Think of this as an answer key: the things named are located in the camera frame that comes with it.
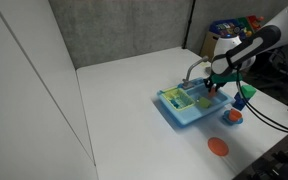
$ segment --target red disc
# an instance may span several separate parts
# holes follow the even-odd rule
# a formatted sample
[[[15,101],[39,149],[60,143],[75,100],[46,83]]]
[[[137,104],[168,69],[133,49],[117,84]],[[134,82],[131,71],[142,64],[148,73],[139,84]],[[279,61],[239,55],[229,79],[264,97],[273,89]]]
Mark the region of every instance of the red disc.
[[[208,147],[218,156],[226,156],[229,151],[226,143],[222,139],[216,137],[212,137],[208,140]]]

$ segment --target white wall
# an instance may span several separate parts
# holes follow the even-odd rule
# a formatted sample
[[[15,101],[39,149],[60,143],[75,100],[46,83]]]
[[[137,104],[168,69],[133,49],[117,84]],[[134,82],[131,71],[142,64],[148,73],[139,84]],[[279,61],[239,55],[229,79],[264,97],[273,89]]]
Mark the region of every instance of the white wall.
[[[76,72],[48,0],[0,0],[0,11],[92,156]]]
[[[0,18],[0,180],[5,179],[95,180],[97,175]]]

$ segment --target gray wall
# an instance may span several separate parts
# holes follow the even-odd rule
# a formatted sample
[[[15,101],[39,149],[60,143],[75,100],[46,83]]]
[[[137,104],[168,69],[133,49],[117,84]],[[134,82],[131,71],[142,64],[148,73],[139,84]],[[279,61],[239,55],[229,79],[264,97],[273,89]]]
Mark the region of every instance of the gray wall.
[[[192,0],[49,1],[75,68],[181,46],[192,4]],[[199,53],[214,20],[252,14],[269,20],[287,4],[288,0],[197,0],[188,49]]]

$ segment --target white table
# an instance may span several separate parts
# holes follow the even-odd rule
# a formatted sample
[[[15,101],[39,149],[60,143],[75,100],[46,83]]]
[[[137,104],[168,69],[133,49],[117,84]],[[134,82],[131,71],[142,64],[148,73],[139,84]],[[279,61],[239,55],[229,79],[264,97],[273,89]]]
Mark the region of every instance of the white table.
[[[243,124],[224,125],[219,119],[231,105],[187,128],[176,128],[165,111],[162,115],[158,110],[156,92],[181,83],[198,59],[173,48],[77,71],[100,180],[231,179],[286,135],[246,108]],[[191,74],[206,76],[202,65]],[[231,96],[237,92],[235,83],[222,90]],[[287,106],[260,91],[250,102],[288,126]],[[209,150],[211,137],[228,144],[227,156]]]

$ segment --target wire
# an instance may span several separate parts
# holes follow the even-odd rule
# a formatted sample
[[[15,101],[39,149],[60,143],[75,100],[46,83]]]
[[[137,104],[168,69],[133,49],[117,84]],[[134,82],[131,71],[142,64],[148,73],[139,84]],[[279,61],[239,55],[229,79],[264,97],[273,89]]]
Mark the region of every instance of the wire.
[[[241,88],[241,84],[240,84],[240,81],[238,79],[238,75],[239,75],[239,68],[236,69],[237,70],[237,79],[236,79],[236,86],[238,88],[238,92],[242,95],[242,100],[243,102],[245,103],[245,105],[247,106],[247,108],[259,119],[261,120],[263,123],[265,123],[266,125],[276,129],[276,130],[279,130],[279,131],[282,131],[282,132],[285,132],[285,133],[288,133],[288,127],[272,120],[271,118],[265,116],[264,114],[262,114],[261,112],[259,112],[255,107],[253,107],[249,102],[246,101],[246,98],[245,98],[245,95],[242,91],[242,88]],[[258,114],[260,114],[261,116],[265,117],[267,120],[269,120],[270,122],[276,124],[277,126],[279,127],[276,127],[268,122],[266,122],[265,120],[263,120],[258,114],[256,114],[255,112],[257,112]]]

